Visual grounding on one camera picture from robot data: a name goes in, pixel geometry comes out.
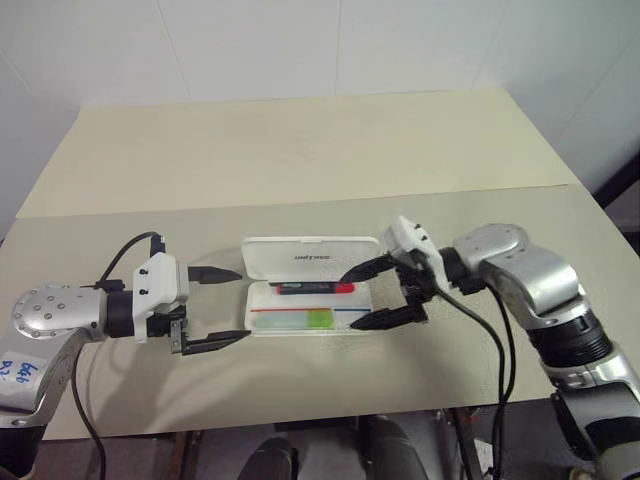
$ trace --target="case lid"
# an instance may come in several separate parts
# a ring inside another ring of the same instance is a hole
[[[251,237],[242,242],[249,277],[269,282],[335,282],[378,255],[374,237]]]

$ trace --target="open plastic case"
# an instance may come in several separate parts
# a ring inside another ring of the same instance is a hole
[[[361,333],[349,325],[371,312],[371,291],[281,295],[271,283],[337,282],[380,254],[373,237],[251,237],[242,243],[249,286],[245,328],[254,335]]]

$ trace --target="red marker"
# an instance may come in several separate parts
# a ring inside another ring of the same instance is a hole
[[[290,282],[272,284],[278,295],[309,295],[321,293],[353,293],[353,283],[338,282]]]

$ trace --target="green eraser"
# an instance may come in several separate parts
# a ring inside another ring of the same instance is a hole
[[[307,317],[309,328],[333,328],[331,310],[310,310]]]

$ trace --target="table surface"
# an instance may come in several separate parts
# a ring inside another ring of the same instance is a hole
[[[188,154],[176,161],[181,144]],[[302,188],[305,175],[323,188]],[[242,271],[245,237],[378,235],[398,214],[442,247],[485,223],[523,226],[575,266],[640,367],[640,262],[501,90],[85,110],[0,248],[0,311],[40,283],[94,281],[141,231],[162,232],[168,251],[190,264]],[[129,281],[145,251],[125,256],[115,278]],[[194,286],[192,337],[239,327],[247,286]],[[371,286],[376,306],[402,303],[392,274]],[[463,300],[502,332],[490,296]],[[490,340],[443,302],[426,308],[427,325],[249,337],[190,357],[171,355],[167,338],[111,339],[85,347],[81,394],[101,435],[495,403]],[[0,329],[8,322],[0,316]],[[548,395],[536,352],[520,329],[515,338],[512,400]],[[86,435],[67,389],[46,438]]]

